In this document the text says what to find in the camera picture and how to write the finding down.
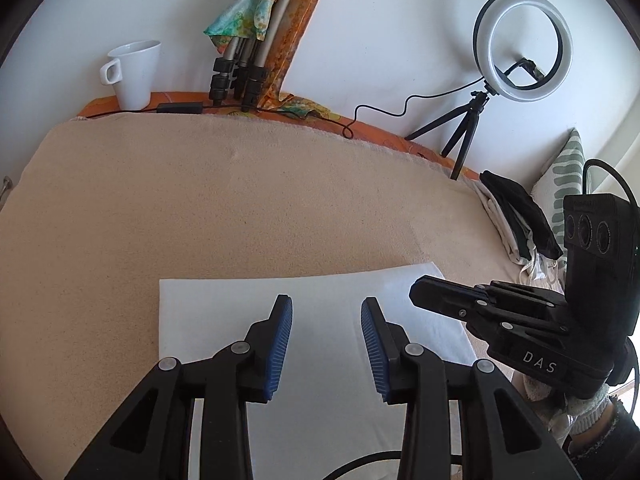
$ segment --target black cloth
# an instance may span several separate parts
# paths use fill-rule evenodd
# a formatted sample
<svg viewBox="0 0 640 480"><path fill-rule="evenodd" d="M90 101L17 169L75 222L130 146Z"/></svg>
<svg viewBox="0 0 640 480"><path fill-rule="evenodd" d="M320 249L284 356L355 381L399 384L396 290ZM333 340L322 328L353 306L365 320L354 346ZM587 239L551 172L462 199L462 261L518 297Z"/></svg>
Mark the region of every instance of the black cloth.
<svg viewBox="0 0 640 480"><path fill-rule="evenodd" d="M616 413L599 441L571 457L582 480L640 479L640 430L622 402L611 397Z"/></svg>
<svg viewBox="0 0 640 480"><path fill-rule="evenodd" d="M486 188L491 191L492 195L495 196L495 199L498 201L498 205L500 205L500 208L504 213L504 217L507 219L511 230L513 230L513 234L516 235L516 241L518 240L518 234L507 216L507 210L510 208L502 206L505 202L520 213L520 216L522 216L524 221L530 227L533 234L533 243L535 243L540 254L552 260L557 260L562 256L562 249L558 245L558 242L556 242L556 237L549 226L549 222L546 221L545 214L542 212L542 209L540 209L538 204L533 202L529 193L527 193L520 184L513 180L509 180L508 178L504 178L503 176L493 174L490 171L483 171L480 174L480 182L482 182ZM518 242L518 252L520 252L520 256L526 258L520 249L520 242Z"/></svg>
<svg viewBox="0 0 640 480"><path fill-rule="evenodd" d="M491 192L491 194L495 198L495 201L498 203L498 207L502 210L504 219L507 221L507 224L509 224L514 238L516 238L516 244L518 245L518 253L520 254L520 257L526 260L530 260L531 251L529 251L529 246L527 245L527 235L525 234L522 225L520 225L520 221L518 220L513 207L511 207L509 201L502 195L500 190L496 189L491 182L486 182L482 179L484 173L480 174L480 182L482 182L484 186Z"/></svg>

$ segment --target human hand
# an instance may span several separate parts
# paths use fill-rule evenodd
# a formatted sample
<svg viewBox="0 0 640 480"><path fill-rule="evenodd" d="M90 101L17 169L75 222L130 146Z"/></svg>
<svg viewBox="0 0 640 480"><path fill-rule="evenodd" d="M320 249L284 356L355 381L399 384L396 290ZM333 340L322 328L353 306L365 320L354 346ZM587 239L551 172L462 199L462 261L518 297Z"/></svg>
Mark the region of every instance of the human hand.
<svg viewBox="0 0 640 480"><path fill-rule="evenodd" d="M603 414L611 412L611 402L608 397L609 386L603 384L591 399L583 400L567 396L557 389L541 383L520 372L513 374L513 386L528 402L531 409L554 436L560 446L564 444L568 435L580 441L579 436L598 424Z"/></svg>

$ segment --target white mug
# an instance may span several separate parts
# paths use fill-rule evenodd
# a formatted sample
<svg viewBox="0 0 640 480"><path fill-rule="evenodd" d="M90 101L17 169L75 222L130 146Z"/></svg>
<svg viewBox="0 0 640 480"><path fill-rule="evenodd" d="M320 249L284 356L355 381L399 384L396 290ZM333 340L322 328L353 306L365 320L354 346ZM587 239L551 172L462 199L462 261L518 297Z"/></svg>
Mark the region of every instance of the white mug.
<svg viewBox="0 0 640 480"><path fill-rule="evenodd" d="M136 41L107 54L111 60L100 69L100 82L113 85L121 110L142 110L151 102L160 44L155 40Z"/></svg>

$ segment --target tripod stand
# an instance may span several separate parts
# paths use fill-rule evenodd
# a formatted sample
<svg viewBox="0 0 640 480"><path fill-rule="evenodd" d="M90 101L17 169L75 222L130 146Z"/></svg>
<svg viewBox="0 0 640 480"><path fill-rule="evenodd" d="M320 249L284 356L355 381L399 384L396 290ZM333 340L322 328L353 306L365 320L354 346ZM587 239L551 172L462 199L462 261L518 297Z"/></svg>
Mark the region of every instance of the tripod stand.
<svg viewBox="0 0 640 480"><path fill-rule="evenodd" d="M495 95L495 92L489 85L486 86L486 91L471 92L473 99L471 99L469 104L459 106L455 110L450 111L448 114L444 114L439 119L432 121L426 126L415 131L411 135L406 136L405 139L417 139L421 135L436 129L438 126L442 126L444 123L448 123L456 117L465 114L462 122L456 128L456 131L453 133L453 135L449 139L449 142L447 142L447 145L444 147L441 153L442 156L449 155L458 141L464 136L464 139L462 140L462 146L460 147L460 153L458 154L456 164L453 167L453 172L451 173L451 179L457 180L460 176L462 166L465 163L466 154L469 151L469 146L471 146L471 141L474 139L474 134L476 133L478 121L480 119L480 114L484 110L484 105L489 102L489 94Z"/></svg>
<svg viewBox="0 0 640 480"><path fill-rule="evenodd" d="M522 58L513 66L511 66L505 73L505 76L511 75L511 73L517 69L523 68L536 82L540 83L545 75L540 72L536 64L526 58ZM471 146L471 141L474 140L474 135L476 133L476 128L478 128L478 121L480 119L480 114L484 111L484 106L489 102L489 98L493 95L498 95L493 88L489 86L489 83L484 82L484 91L481 92L471 92L473 99L469 101L468 104L459 106L458 108L450 111L448 114L444 114L442 117L432 121L426 126L421 127L419 130L416 130L414 133L407 135L404 140L415 140L421 135L430 132L431 130L436 129L438 126L442 126L449 121L452 121L456 117L459 117L462 114L465 116L462 119L460 125L456 128L456 131L453 133L449 142L444 147L441 156L448 156L451 153L451 150L455 147L462 137L462 146L460 147L460 152L458 153L458 158L456 159L456 163L453 167L453 171L451 172L451 179L457 180L460 176L460 171L462 171L462 166L465 163L466 154L469 151L469 146Z"/></svg>

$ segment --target orange fabric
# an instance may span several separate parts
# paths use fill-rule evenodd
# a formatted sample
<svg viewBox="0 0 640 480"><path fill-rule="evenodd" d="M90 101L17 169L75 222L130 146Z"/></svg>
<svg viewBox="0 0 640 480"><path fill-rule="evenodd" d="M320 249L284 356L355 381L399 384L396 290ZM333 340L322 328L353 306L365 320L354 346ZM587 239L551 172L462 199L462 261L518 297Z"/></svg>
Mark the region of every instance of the orange fabric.
<svg viewBox="0 0 640 480"><path fill-rule="evenodd" d="M161 103L181 103L181 102L204 102L210 104L208 95L204 92L154 92L151 95L151 102L148 108L155 108ZM233 101L228 101L228 104L235 104ZM103 97L94 99L82 111L78 114L81 117L89 117L97 114L116 112L120 110L118 107L118 101L115 96ZM279 121L281 123L289 124L302 124L303 126L309 126L316 130L323 132L329 132L332 134L342 134L342 128L338 124L329 123L320 118L308 116L306 119L297 120L283 115L272 114L268 112L242 112L239 108L219 108L205 110L207 114L224 114L224 115L243 115L243 116L255 116L261 119L268 119L272 121ZM340 117L338 119L340 124L349 124L350 119L346 117ZM350 126L353 131L353 138L357 140L366 140L371 144L377 144L379 146L385 146L396 152L410 153L411 155L421 156L431 162L453 169L454 161L450 158L444 158L437 153L433 152L429 148L425 148L420 144L404 140L402 137L398 137L394 134L386 132L370 124L365 124L357 121ZM473 180L479 180L479 175L468 168L463 168L462 175Z"/></svg>
<svg viewBox="0 0 640 480"><path fill-rule="evenodd" d="M261 108L278 108L289 97L288 94L280 95L280 88L317 4L318 0L289 2L265 63L270 74L260 99Z"/></svg>

